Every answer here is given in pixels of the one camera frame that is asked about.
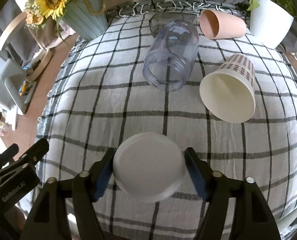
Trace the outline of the wooden chair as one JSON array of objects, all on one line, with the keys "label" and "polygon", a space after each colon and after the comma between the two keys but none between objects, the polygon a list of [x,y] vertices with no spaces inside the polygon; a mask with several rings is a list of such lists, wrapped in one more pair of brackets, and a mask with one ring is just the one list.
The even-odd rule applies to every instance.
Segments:
[{"label": "wooden chair", "polygon": [[32,40],[34,40],[39,50],[34,52],[33,56],[31,56],[29,70],[26,71],[26,81],[33,83],[48,66],[53,52],[39,42],[37,35],[31,28],[25,27],[26,17],[27,13],[25,11],[21,12],[8,24],[0,36],[0,50],[4,50],[16,39],[16,41],[19,41],[19,46],[22,50],[27,53],[33,52],[33,49],[37,48],[32,42]]}]

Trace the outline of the clear plastic jar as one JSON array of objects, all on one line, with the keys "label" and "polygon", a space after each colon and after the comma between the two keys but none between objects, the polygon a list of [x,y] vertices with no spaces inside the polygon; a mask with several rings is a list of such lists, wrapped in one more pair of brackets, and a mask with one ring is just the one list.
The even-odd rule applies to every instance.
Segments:
[{"label": "clear plastic jar", "polygon": [[157,89],[180,90],[191,76],[199,36],[186,20],[173,20],[157,34],[144,60],[144,79]]}]

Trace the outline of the checked white tablecloth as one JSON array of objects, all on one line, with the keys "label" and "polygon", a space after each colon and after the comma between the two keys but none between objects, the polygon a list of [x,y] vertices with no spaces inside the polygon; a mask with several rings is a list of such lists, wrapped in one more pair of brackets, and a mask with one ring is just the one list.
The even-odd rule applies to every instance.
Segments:
[{"label": "checked white tablecloth", "polygon": [[[143,78],[154,40],[151,17],[204,9],[238,14],[232,5],[201,0],[131,2],[109,12],[103,35],[76,41],[38,124],[37,138],[50,144],[38,167],[42,181],[74,178],[108,148],[141,132],[157,132],[181,149],[194,148],[229,178],[253,177],[276,220],[297,209],[297,74],[283,54],[250,32],[226,40],[200,35],[191,77],[181,90],[168,93]],[[234,53],[246,55],[256,70],[256,109],[243,124],[217,119],[199,96],[202,78]]]}]

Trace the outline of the plaid paper cup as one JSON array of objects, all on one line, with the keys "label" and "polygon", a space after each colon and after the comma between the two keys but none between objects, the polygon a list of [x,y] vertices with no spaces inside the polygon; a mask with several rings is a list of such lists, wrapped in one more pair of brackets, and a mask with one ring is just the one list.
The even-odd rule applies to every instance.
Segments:
[{"label": "plaid paper cup", "polygon": [[256,108],[253,63],[243,54],[231,55],[202,79],[199,93],[215,117],[232,124],[248,121]]}]

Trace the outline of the white ribbed plant pot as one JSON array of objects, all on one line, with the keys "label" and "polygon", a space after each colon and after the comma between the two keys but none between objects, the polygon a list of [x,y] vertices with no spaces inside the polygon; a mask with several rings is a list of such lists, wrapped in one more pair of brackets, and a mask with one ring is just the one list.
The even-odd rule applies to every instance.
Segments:
[{"label": "white ribbed plant pot", "polygon": [[250,0],[250,32],[267,48],[275,49],[289,32],[294,17],[271,0]]}]

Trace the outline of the peach pink cup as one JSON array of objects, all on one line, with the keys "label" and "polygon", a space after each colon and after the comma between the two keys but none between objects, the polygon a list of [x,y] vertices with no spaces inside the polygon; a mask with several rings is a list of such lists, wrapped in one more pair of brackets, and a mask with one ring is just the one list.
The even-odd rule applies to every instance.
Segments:
[{"label": "peach pink cup", "polygon": [[210,40],[240,38],[247,26],[241,18],[221,11],[206,9],[199,18],[202,33]]}]

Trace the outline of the smoky grey glass cup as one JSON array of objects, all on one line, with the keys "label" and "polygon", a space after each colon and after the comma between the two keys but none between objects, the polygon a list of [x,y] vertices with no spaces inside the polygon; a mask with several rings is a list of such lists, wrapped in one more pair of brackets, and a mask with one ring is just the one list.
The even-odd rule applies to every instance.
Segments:
[{"label": "smoky grey glass cup", "polygon": [[174,20],[185,20],[192,24],[197,24],[197,16],[195,14],[186,14],[180,12],[159,12],[152,16],[149,20],[149,28],[153,37],[156,37],[161,29],[169,22]]}]

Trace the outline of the white plastic cup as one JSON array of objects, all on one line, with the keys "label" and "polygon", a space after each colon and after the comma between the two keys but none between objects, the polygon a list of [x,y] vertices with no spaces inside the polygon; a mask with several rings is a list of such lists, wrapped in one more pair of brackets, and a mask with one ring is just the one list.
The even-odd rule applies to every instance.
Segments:
[{"label": "white plastic cup", "polygon": [[126,139],[116,150],[113,174],[118,187],[133,198],[160,202],[172,196],[187,173],[184,155],[165,135],[146,132]]}]

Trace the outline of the grey storage box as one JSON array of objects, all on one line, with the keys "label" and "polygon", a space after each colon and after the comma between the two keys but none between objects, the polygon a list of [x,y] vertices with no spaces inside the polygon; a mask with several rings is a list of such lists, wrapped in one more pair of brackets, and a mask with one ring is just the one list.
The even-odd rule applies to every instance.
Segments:
[{"label": "grey storage box", "polygon": [[27,106],[37,86],[37,82],[28,83],[28,91],[20,95],[20,89],[26,81],[25,70],[13,59],[8,59],[0,73],[0,107],[10,111],[14,106],[17,107],[19,115],[24,115]]}]

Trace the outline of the light blue flower pot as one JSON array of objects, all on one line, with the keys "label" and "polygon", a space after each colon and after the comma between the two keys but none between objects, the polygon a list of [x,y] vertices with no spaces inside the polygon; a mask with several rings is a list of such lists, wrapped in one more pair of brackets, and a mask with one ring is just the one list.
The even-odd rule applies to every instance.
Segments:
[{"label": "light blue flower pot", "polygon": [[101,36],[108,28],[102,0],[71,0],[65,9],[62,21],[86,41]]}]

